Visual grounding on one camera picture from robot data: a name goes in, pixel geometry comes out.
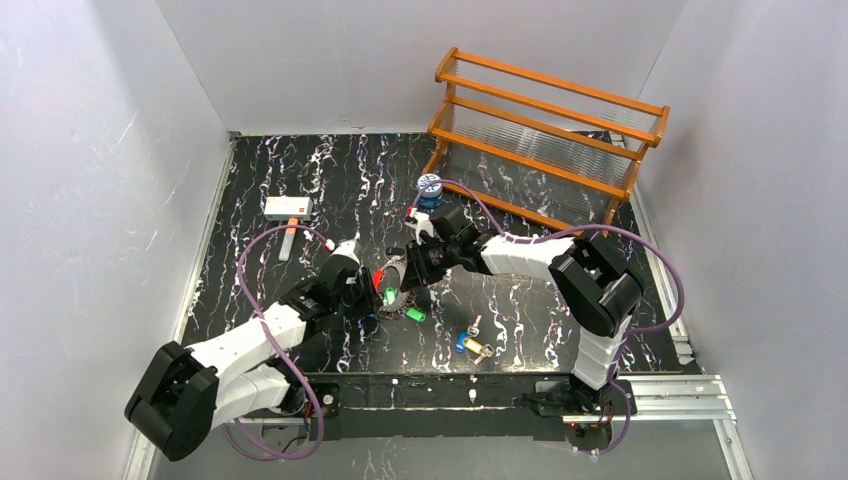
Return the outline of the metal key organizer red handle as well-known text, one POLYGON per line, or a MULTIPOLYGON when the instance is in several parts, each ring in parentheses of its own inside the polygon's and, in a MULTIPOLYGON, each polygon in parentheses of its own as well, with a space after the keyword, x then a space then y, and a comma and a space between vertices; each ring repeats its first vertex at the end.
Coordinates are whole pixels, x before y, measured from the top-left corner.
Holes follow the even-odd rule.
POLYGON ((404 316, 416 306, 417 293, 401 289, 406 273, 406 260, 401 256, 391 257, 373 276, 372 283, 381 301, 378 316, 381 320, 404 316))

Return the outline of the green key tag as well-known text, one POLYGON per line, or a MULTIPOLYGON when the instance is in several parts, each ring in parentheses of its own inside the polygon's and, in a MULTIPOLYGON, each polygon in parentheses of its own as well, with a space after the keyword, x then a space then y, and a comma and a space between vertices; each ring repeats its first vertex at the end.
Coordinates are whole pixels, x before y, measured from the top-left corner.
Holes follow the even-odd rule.
POLYGON ((409 308, 404 312, 404 314, 406 317, 418 323, 422 323, 426 320, 426 314, 417 308, 409 308))

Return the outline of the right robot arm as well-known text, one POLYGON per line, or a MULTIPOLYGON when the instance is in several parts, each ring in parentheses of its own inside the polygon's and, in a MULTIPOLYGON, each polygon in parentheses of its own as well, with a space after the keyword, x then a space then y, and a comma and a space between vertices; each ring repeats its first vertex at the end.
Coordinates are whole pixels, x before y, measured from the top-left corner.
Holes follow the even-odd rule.
POLYGON ((454 267, 549 282, 580 326, 569 378, 572 398, 599 401, 607 393, 615 356, 644 293, 641 275, 608 238, 589 229, 548 240, 482 232, 450 204, 432 213, 411 207, 405 223, 414 234, 405 247, 402 291, 437 283, 454 267))

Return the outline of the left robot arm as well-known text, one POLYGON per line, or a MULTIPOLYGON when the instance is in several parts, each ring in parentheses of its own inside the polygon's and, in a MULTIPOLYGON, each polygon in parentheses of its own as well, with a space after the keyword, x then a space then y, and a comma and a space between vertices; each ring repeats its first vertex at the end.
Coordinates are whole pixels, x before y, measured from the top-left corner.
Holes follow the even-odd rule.
POLYGON ((279 349, 315 335, 331 314, 374 314, 379 304, 371 271, 352 254, 332 254, 317 275, 246 323, 193 345, 161 346, 124 417, 167 459, 182 460, 220 425, 283 405, 299 377, 272 365, 279 349))

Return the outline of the blue jar with patterned lid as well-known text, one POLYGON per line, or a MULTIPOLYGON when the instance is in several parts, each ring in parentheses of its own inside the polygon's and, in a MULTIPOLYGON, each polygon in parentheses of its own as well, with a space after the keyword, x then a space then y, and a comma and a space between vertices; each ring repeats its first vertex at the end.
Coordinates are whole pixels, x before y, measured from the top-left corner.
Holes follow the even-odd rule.
POLYGON ((420 198, 416 201, 416 207, 424 211, 434 211, 442 203, 441 178, 432 173, 421 175, 416 183, 420 198))

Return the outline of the white orange marker pen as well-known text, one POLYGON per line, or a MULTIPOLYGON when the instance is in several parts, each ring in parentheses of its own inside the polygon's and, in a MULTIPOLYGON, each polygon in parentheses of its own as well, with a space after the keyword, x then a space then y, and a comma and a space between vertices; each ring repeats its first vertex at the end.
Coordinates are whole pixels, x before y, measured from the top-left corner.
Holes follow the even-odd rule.
POLYGON ((287 221, 287 228, 284 231, 283 242, 278 255, 280 262, 288 262, 291 258, 291 252, 299 223, 300 220, 296 217, 292 217, 287 221))

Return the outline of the white box with red logo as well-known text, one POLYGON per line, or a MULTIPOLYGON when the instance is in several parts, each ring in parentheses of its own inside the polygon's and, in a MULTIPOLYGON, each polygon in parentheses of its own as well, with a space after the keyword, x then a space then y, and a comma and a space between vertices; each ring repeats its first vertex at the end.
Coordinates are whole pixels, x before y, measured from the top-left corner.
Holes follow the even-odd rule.
POLYGON ((311 217, 313 207, 310 197, 272 196, 266 199, 263 215, 273 221, 303 220, 311 217))

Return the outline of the silver loose key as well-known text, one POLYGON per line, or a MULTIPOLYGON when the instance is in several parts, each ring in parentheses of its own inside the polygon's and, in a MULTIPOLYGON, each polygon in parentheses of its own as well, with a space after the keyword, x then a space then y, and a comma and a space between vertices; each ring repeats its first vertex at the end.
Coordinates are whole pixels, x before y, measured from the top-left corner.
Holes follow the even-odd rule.
POLYGON ((476 337, 476 336, 479 335, 479 332, 480 332, 479 326, 480 326, 481 319, 482 319, 482 316, 477 315, 475 320, 473 321, 473 323, 467 328, 467 334, 470 337, 476 337))

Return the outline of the blue key tag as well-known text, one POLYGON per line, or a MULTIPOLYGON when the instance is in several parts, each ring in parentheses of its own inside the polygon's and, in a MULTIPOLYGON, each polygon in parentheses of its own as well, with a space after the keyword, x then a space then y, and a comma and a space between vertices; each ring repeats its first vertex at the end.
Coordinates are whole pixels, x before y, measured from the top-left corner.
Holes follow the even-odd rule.
POLYGON ((468 339, 467 332, 461 332, 454 344, 454 350, 457 354, 464 354, 467 351, 466 340, 468 339))

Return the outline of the orange wooden shelf rack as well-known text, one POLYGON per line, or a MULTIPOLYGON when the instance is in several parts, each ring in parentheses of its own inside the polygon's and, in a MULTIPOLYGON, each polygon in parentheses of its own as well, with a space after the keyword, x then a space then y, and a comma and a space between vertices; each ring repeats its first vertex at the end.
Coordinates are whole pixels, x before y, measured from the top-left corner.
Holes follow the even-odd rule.
POLYGON ((671 109, 451 48, 423 169, 533 223, 610 224, 671 109))

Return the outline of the aluminium rail frame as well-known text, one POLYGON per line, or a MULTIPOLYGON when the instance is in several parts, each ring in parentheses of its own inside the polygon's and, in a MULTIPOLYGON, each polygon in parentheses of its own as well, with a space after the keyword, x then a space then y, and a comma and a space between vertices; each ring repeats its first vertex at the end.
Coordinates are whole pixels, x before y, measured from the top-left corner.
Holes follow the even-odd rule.
POLYGON ((138 440, 129 479, 749 479, 716 375, 636 374, 607 415, 537 399, 554 374, 320 374, 324 440, 298 461, 246 458, 221 431, 172 462, 138 440))

